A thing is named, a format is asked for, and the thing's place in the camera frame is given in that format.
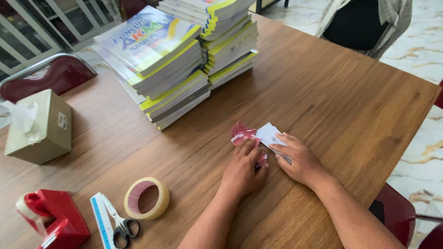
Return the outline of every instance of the person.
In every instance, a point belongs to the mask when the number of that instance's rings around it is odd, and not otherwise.
[[[346,249],[404,249],[403,245],[329,174],[314,153],[300,140],[286,133],[277,137],[287,146],[270,147],[292,159],[289,164],[276,154],[278,165],[295,181],[311,188],[329,212]],[[255,172],[262,150],[254,138],[245,138],[235,148],[216,195],[186,233],[178,249],[223,249],[236,209],[247,194],[260,188],[269,165]]]
[[[411,18],[412,0],[328,0],[315,35],[379,60]]]

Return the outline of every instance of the tissue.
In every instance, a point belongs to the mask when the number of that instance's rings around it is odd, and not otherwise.
[[[31,130],[35,118],[37,117],[38,108],[36,103],[15,105],[10,101],[5,101],[0,105],[9,109],[12,116],[12,122],[20,131],[27,133]]]

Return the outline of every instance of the stack of books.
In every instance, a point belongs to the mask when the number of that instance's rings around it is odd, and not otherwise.
[[[163,130],[210,95],[195,39],[200,32],[198,25],[147,6],[96,36],[93,49],[149,120]]]
[[[248,7],[251,0],[163,0],[159,10],[202,26],[202,57],[209,88],[214,89],[252,68],[258,31]]]

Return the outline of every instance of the black scissor handle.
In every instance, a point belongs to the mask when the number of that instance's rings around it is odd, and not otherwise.
[[[131,229],[131,223],[135,223],[135,224],[137,224],[137,231],[136,232],[134,232],[132,229]],[[141,232],[141,226],[140,226],[140,223],[138,222],[138,220],[136,220],[136,219],[132,219],[132,218],[129,218],[129,219],[125,219],[124,221],[123,221],[123,226],[124,226],[124,228],[126,229],[126,233],[128,234],[128,236],[129,237],[131,237],[131,238],[137,238],[139,235],[140,235],[140,232]]]
[[[119,246],[118,239],[120,237],[123,238],[125,241],[124,247]],[[127,249],[129,247],[128,234],[125,231],[123,231],[123,229],[119,226],[116,227],[114,230],[113,241],[114,241],[114,246],[117,247],[118,249]]]

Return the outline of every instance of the scissors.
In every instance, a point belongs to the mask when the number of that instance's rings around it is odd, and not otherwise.
[[[103,202],[105,203],[106,209],[108,210],[108,213],[114,218],[115,220],[115,230],[113,235],[113,242],[114,246],[118,249],[126,249],[129,247],[129,237],[131,238],[137,238],[140,235],[141,232],[141,226],[138,220],[129,218],[125,219],[118,215],[117,210],[114,208],[112,203],[106,198],[104,194],[101,194],[103,196]],[[137,232],[131,230],[131,223],[135,223],[138,227]],[[117,240],[119,238],[123,238],[125,241],[124,247],[119,247]]]

